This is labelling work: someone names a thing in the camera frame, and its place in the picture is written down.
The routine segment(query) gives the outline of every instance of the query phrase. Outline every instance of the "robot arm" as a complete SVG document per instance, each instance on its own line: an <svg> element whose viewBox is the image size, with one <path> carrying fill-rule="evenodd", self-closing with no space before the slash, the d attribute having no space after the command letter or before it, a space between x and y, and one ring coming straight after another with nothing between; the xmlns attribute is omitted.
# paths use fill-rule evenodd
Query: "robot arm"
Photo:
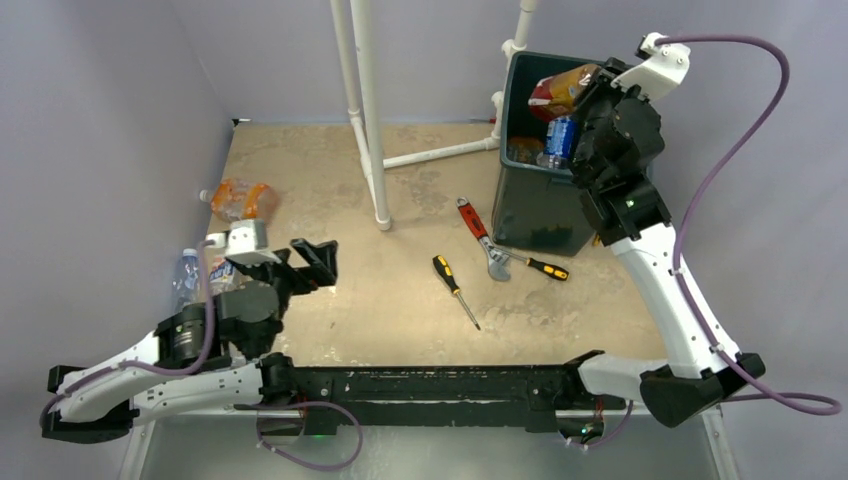
<svg viewBox="0 0 848 480"><path fill-rule="evenodd" d="M94 367L56 366L50 371L48 390L57 396L41 419L45 438L96 443L163 416L264 399L262 366L254 360L271 350L292 295L335 284L338 245L294 240L292 247L309 265L292 268L288 249L267 248L259 221L236 222L229 232L210 238L254 280L214 297L215 324L205 361L196 371L187 371L201 356L206 333L206 309L195 304ZM238 365L230 356L230 344L249 363Z"/></svg>
<svg viewBox="0 0 848 480"><path fill-rule="evenodd" d="M689 48L657 47L646 36L646 61L625 71L610 59L581 93L572 115L580 126L569 167L583 191L586 218L621 260L659 328L668 360L634 361L602 354L586 360L580 379L593 394L645 403L661 423L676 426L745 385L711 347L677 285L684 275L710 329L731 358L754 377L765 372L759 356L741 354L715 319L685 262L674 271L671 216L645 175L665 147L660 116L650 105L679 85L689 67Z"/></svg>

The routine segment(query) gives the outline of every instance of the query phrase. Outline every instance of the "red wrench handle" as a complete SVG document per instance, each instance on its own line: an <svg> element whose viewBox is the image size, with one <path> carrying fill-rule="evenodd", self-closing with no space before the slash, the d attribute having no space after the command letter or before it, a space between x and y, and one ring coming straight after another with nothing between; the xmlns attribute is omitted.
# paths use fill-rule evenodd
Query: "red wrench handle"
<svg viewBox="0 0 848 480"><path fill-rule="evenodd" d="M489 233L486 232L486 227L483 226L483 221L477 215L477 211L474 210L474 207L468 203L465 197L460 197L456 201L456 208L459 209L462 219L465 220L465 224L468 225L471 233L474 234L474 238L480 240L482 237L489 236Z"/></svg>

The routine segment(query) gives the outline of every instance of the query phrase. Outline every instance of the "screwdriver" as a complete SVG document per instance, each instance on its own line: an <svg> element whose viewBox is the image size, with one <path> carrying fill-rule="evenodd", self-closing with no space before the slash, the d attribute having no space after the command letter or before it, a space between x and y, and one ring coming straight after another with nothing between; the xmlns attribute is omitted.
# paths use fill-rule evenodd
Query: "screwdriver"
<svg viewBox="0 0 848 480"><path fill-rule="evenodd" d="M459 299L459 303L462 304L462 308L465 309L465 313L468 314L468 318L471 319L471 322L474 323L474 326L477 327L477 330L480 330L480 325L477 323L477 319L474 318L474 314L471 313L471 309L468 308L468 304L463 300L462 295L459 293L459 285L456 284L456 280L453 278L453 272L451 272L450 265L448 265L448 261L445 260L445 257L441 255L436 255L433 257L433 266L436 267L436 273L442 277L442 280L448 284L448 288L451 289L451 293L453 293L456 298Z"/></svg>
<svg viewBox="0 0 848 480"><path fill-rule="evenodd" d="M535 258L532 258L532 257L531 258L522 257L521 255L519 255L517 253L512 253L508 250L502 250L500 248L492 248L492 250L497 250L499 252L503 252L503 253L509 255L510 257L515 258L516 260L521 260L522 262L526 263L528 267L535 268L536 270L544 273L545 275L553 278L554 280L559 280L560 282L564 282L564 281L568 280L568 270L566 270L562 267L558 267L558 266L552 265L550 263L540 262L540 261L538 261L538 260L536 260Z"/></svg>

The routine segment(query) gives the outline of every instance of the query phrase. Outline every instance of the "floor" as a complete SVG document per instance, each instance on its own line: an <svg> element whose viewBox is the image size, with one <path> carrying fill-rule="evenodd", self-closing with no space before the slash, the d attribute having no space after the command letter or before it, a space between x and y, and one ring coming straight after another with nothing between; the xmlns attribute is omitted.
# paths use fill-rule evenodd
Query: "floor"
<svg viewBox="0 0 848 480"><path fill-rule="evenodd" d="M385 126L385 154L478 140L490 130ZM224 176L267 183L282 197L269 227L272 247L297 237L339 242L337 286L293 298L275 343L297 365L563 363L591 349L665 355L638 291L607 249L536 255L567 268L565 283L515 261L509 282L489 278L483 250L454 202L468 197L491 228L497 152L388 170L388 232L376 227L358 155L349 126L242 124L235 131ZM209 231L225 228L213 218ZM437 254L453 267L482 332L436 276Z"/></svg>

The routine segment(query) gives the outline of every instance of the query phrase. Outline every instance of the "screwdriver shaft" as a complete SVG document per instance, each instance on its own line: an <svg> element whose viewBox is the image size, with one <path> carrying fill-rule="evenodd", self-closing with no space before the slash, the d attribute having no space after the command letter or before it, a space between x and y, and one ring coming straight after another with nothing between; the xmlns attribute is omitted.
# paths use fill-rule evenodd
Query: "screwdriver shaft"
<svg viewBox="0 0 848 480"><path fill-rule="evenodd" d="M474 324L475 327L477 327L477 330L480 330L480 324L477 323L477 319L474 318L474 314L471 313L471 309L468 308L468 304L465 303L465 299L463 299L462 295L460 295L459 293L456 294L456 298L459 299L459 303L462 304L462 308L465 309L465 313L468 314L468 318L471 319L471 322Z"/></svg>
<svg viewBox="0 0 848 480"><path fill-rule="evenodd" d="M516 259L516 260L520 260L520 261L522 261L522 262L524 262L524 263L527 263L527 257L522 257L521 255L519 255L519 254L517 254L517 253L512 253L512 252L510 252L509 250L501 250L500 248L498 248L497 250L498 250L499 252L503 252L503 253L505 253L505 254L509 255L510 257L512 257L512 258L514 258L514 259Z"/></svg>

